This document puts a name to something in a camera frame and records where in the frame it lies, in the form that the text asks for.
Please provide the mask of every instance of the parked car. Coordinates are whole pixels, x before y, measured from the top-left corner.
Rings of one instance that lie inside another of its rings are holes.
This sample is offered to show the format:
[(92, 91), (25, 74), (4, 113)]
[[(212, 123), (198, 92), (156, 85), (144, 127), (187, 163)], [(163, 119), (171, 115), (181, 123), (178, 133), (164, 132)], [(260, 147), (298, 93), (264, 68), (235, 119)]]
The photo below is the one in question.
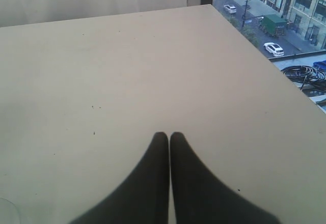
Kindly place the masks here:
[(276, 44), (274, 42), (266, 42), (264, 44), (265, 50), (267, 50), (269, 53), (273, 54), (274, 57), (279, 57), (284, 55), (284, 50), (281, 48), (279, 44)]
[(224, 5), (224, 9), (229, 14), (235, 14), (236, 13), (236, 7), (234, 5), (232, 5), (232, 4)]

